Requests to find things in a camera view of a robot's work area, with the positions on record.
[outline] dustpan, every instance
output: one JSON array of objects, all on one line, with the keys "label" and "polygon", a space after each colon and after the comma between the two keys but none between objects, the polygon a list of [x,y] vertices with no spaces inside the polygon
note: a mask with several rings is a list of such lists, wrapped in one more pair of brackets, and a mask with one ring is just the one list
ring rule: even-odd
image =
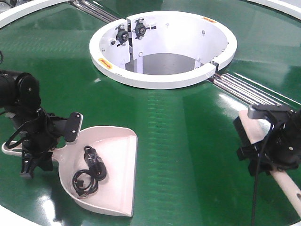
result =
[{"label": "dustpan", "polygon": [[[78,199],[72,186],[72,177],[82,169],[88,169],[84,160],[84,147],[92,146],[102,158],[107,176],[99,181],[96,193],[85,199]],[[7,149],[5,154],[21,156],[21,147]],[[61,184],[75,202],[92,212],[132,216],[135,168],[137,152],[137,135],[128,128],[112,126],[95,126],[80,131],[75,144],[66,144],[53,151],[53,160],[58,161]]]}]

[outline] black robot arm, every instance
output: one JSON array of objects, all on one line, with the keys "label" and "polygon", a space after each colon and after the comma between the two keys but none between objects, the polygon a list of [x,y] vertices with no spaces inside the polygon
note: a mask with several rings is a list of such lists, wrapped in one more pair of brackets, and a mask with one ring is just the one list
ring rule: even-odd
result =
[{"label": "black robot arm", "polygon": [[[0,70],[0,108],[11,119],[16,129],[6,146],[12,149],[22,144],[21,176],[33,177],[39,166],[52,171],[52,152],[60,137],[66,142],[76,140],[82,115],[73,112],[68,119],[46,113],[40,106],[39,81],[29,73]],[[12,141],[19,136],[16,143]]]},{"label": "black robot arm", "polygon": [[271,123],[263,140],[255,144],[245,143],[237,150],[240,160],[250,159],[250,174],[255,175],[258,161],[259,172],[268,173],[273,166],[280,170],[298,168],[301,163],[301,110],[294,111],[285,105],[251,105],[248,117],[266,119]]}]

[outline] metal rail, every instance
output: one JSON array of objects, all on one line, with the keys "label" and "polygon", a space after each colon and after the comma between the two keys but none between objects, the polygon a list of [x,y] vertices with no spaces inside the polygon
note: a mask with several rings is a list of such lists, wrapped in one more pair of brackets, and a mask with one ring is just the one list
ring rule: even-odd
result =
[{"label": "metal rail", "polygon": [[214,74],[214,76],[208,80],[219,88],[231,93],[250,105],[287,105],[286,102],[262,91],[255,86],[250,85],[241,79],[236,78],[229,73],[222,75]]},{"label": "metal rail", "polygon": [[72,0],[71,4],[106,23],[120,19],[86,0]]}]

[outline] yellow label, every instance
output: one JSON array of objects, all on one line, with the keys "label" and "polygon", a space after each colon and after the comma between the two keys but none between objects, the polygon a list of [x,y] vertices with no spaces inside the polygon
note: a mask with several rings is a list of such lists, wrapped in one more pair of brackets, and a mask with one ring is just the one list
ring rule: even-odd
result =
[{"label": "yellow label", "polygon": [[210,19],[210,18],[208,18],[208,17],[203,17],[203,19],[204,19],[204,20],[207,20],[207,21],[209,21],[209,22],[212,22],[212,23],[216,23],[215,20]]},{"label": "yellow label", "polygon": [[98,61],[100,63],[102,63],[108,69],[112,69],[113,68],[113,66],[110,64],[110,62],[107,61],[107,60],[105,60],[105,59],[103,59],[103,58],[98,59]]}]

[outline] green table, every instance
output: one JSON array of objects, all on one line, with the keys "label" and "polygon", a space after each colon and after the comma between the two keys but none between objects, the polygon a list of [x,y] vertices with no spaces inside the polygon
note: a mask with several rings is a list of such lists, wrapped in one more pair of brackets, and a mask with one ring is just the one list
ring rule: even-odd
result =
[{"label": "green table", "polygon": [[[102,0],[126,17],[178,10],[210,17],[238,40],[223,72],[239,73],[301,101],[301,23],[277,11],[240,0]],[[0,30],[2,69],[30,72],[40,81],[42,106],[67,117],[84,115],[82,128],[113,125],[138,135],[134,216],[113,217],[82,209],[54,172],[19,177],[20,159],[0,154],[0,204],[41,225],[65,226],[245,226],[250,224],[253,178],[232,121],[242,102],[204,81],[173,90],[136,89],[101,74],[88,44],[105,23],[63,3],[25,16]],[[290,102],[297,109],[300,105]],[[13,133],[0,118],[0,142]],[[290,171],[301,186],[300,170]],[[259,177],[257,225],[300,220],[272,177]]]}]

